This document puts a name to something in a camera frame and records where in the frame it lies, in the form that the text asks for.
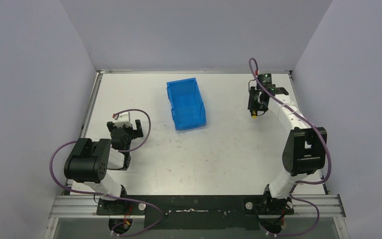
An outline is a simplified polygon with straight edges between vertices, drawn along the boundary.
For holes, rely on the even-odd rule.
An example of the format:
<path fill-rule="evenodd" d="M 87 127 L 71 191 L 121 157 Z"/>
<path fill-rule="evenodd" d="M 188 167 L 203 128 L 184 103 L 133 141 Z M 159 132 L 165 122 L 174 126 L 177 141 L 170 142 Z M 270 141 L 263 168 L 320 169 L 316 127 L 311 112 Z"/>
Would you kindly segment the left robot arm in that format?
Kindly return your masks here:
<path fill-rule="evenodd" d="M 126 171 L 129 168 L 131 142 L 144 136 L 140 120 L 135 120 L 135 124 L 133 127 L 127 120 L 107 122 L 109 139 L 92 141 L 79 138 L 65 162 L 67 179 L 83 183 L 100 193 L 96 197 L 98 215 L 141 215 L 146 209 L 142 202 L 126 200 L 125 187 L 108 173 L 109 170 Z"/>

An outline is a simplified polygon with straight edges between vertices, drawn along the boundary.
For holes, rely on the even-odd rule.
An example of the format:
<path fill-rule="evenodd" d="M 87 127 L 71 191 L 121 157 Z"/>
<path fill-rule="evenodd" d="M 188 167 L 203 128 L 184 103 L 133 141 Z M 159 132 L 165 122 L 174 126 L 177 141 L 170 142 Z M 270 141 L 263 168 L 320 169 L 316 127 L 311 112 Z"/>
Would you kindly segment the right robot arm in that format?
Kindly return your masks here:
<path fill-rule="evenodd" d="M 296 116 L 298 108 L 288 91 L 272 83 L 269 73 L 257 76 L 259 84 L 249 87 L 248 110 L 253 118 L 271 111 L 279 119 L 288 137 L 282 153 L 283 169 L 265 187 L 260 201 L 253 201 L 252 209 L 260 215 L 293 214 L 290 194 L 307 176 L 322 169 L 326 152 L 323 143 L 327 132 L 320 127 L 314 131 Z"/>

